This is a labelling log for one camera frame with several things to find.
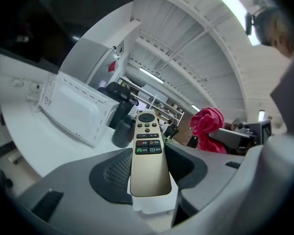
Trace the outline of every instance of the pink cloth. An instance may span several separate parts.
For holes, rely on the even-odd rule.
[[[208,136],[208,133],[222,128],[224,117],[222,113],[215,108],[202,109],[191,120],[193,135],[198,137],[198,148],[204,151],[217,153],[226,153],[224,145]]]

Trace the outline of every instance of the remote control button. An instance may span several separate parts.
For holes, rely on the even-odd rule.
[[[147,134],[137,134],[136,135],[136,138],[137,139],[147,139],[148,138],[148,135]]]
[[[138,140],[136,141],[136,146],[148,146],[147,140]]]
[[[152,139],[152,138],[158,138],[159,137],[159,134],[158,133],[155,133],[155,134],[148,134],[148,138],[149,139]]]
[[[135,154],[137,155],[148,154],[148,147],[136,147]]]
[[[152,122],[155,119],[155,116],[153,114],[150,113],[143,113],[138,117],[139,121],[144,122],[144,123],[148,123],[148,122]]]
[[[149,147],[149,154],[160,154],[161,152],[161,146]]]
[[[230,162],[227,162],[225,165],[229,166],[229,167],[232,167],[232,168],[235,168],[235,169],[238,169],[240,168],[240,163],[236,163],[236,162],[233,162],[233,161],[230,161]]]
[[[148,146],[160,146],[160,140],[149,140],[148,141]]]

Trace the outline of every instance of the ceiling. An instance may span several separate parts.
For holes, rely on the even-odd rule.
[[[240,1],[255,11],[252,0]],[[253,47],[221,0],[134,0],[132,19],[142,24],[129,62],[173,93],[198,108],[219,108],[228,121],[257,121],[262,109],[275,127],[282,124],[270,92],[289,61],[273,48]]]

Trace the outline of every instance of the metal shelving unit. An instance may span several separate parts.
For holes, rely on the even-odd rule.
[[[128,81],[127,79],[125,79],[123,77],[120,77],[119,78],[119,84],[121,84],[122,82],[125,82],[127,85],[129,85],[129,86],[137,89],[138,91],[143,92],[143,93],[147,94],[148,96],[152,97],[153,101],[150,102],[145,98],[142,98],[142,97],[140,97],[138,95],[135,95],[134,93],[131,93],[131,95],[133,97],[135,97],[136,99],[146,103],[148,105],[149,109],[154,108],[154,109],[156,109],[158,111],[158,113],[161,113],[162,118],[164,118],[166,120],[169,120],[170,118],[175,119],[177,121],[177,125],[179,125],[181,119],[183,118],[184,112],[178,111],[177,109],[173,108],[171,105],[169,105],[166,102],[164,102],[164,101],[160,100],[159,98],[157,98],[157,95],[153,95],[153,94],[145,91],[141,87],[137,86],[136,84],[132,83],[131,81]],[[180,118],[179,118],[179,115],[176,115],[176,117],[173,117],[173,116],[169,115],[167,112],[164,111],[164,109],[161,109],[160,107],[156,106],[155,102],[160,102],[161,104],[163,104],[173,114],[176,114],[176,113],[180,114]]]

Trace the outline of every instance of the wall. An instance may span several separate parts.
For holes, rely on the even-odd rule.
[[[184,116],[178,125],[179,132],[174,136],[174,139],[183,145],[187,145],[188,141],[192,137],[192,130],[190,130],[192,116],[193,115],[188,112],[184,113]]]
[[[132,5],[133,2],[129,2],[114,10],[91,27],[82,38],[106,45],[111,38],[111,34],[118,32],[130,22]]]
[[[65,58],[60,70],[85,83],[107,50],[104,45],[81,38]]]
[[[135,41],[139,37],[139,29],[141,22],[133,20],[125,24],[114,34],[111,34],[110,39],[105,43],[105,46],[112,48],[113,46],[118,46],[124,41],[123,53],[120,56],[120,60],[124,60],[129,53],[133,50]]]
[[[119,62],[119,67],[114,72],[112,78],[110,79],[109,83],[111,82],[117,82],[119,77],[125,75],[125,67],[127,65],[127,60],[123,60],[123,62]]]

